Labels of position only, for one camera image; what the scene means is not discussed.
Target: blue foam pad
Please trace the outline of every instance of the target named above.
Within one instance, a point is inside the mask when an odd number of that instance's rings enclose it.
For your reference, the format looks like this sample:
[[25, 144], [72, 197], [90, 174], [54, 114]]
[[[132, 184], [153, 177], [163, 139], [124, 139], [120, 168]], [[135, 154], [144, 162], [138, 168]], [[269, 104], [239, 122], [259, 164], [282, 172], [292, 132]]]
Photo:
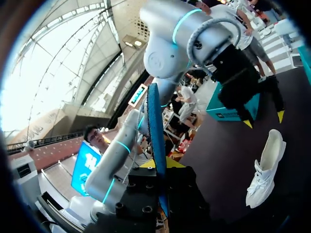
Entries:
[[[159, 91], [157, 84], [149, 85], [147, 92], [147, 115], [149, 135], [151, 139], [155, 168], [158, 176], [165, 179], [166, 175], [166, 158], [165, 158], [165, 142], [163, 137], [163, 121], [162, 110], [160, 105]], [[166, 216], [168, 216], [168, 202], [165, 190], [161, 190], [159, 196], [161, 207]]]

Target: gray carpet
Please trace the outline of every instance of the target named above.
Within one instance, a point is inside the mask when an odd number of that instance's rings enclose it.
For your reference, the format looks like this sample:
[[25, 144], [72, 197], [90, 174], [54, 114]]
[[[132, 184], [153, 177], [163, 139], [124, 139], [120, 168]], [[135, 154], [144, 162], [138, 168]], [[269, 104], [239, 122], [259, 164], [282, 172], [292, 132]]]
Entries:
[[300, 193], [310, 172], [311, 86], [302, 67], [277, 75], [285, 100], [282, 124], [271, 98], [262, 95], [254, 129], [242, 122], [218, 122], [207, 115], [181, 160], [197, 174], [197, 184], [211, 207], [213, 219], [238, 220], [251, 210], [245, 206], [246, 189], [270, 129], [279, 130], [287, 147], [272, 196]]

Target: blue sign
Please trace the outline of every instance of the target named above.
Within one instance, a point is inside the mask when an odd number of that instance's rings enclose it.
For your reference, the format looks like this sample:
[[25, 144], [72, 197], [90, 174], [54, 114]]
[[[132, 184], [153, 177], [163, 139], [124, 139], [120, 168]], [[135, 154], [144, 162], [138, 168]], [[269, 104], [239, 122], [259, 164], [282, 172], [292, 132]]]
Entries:
[[132, 104], [136, 103], [136, 101], [140, 98], [141, 94], [143, 94], [144, 90], [145, 90], [145, 87], [141, 86], [140, 90], [138, 90], [136, 94], [134, 95], [134, 97], [132, 98], [132, 101], [131, 101]]
[[130, 99], [130, 101], [128, 102], [128, 104], [135, 107], [137, 102], [140, 100], [141, 96], [146, 92], [146, 90], [147, 87], [144, 84], [141, 84], [139, 88], [136, 90], [135, 94]]
[[84, 189], [84, 185], [87, 177], [95, 169], [100, 159], [100, 154], [95, 152], [88, 144], [82, 142], [73, 169], [71, 186], [83, 196], [89, 196]]

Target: shoe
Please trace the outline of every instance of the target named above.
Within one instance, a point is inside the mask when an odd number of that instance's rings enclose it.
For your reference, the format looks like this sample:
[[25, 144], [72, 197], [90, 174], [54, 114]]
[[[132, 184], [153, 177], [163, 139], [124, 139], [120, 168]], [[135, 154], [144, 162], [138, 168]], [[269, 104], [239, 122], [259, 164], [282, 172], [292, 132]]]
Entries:
[[269, 137], [263, 149], [260, 163], [255, 160], [255, 176], [247, 189], [246, 206], [256, 208], [261, 205], [274, 188], [273, 178], [279, 161], [286, 147], [282, 135], [277, 130], [270, 130]]

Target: glasses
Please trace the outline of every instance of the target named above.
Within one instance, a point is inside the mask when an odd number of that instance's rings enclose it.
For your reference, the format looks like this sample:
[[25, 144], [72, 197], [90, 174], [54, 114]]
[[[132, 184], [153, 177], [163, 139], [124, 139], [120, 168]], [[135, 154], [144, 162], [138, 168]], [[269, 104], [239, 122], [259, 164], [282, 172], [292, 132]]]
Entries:
[[93, 135], [89, 138], [89, 141], [93, 141], [95, 137], [97, 137], [97, 135], [99, 134], [98, 130], [94, 130]]

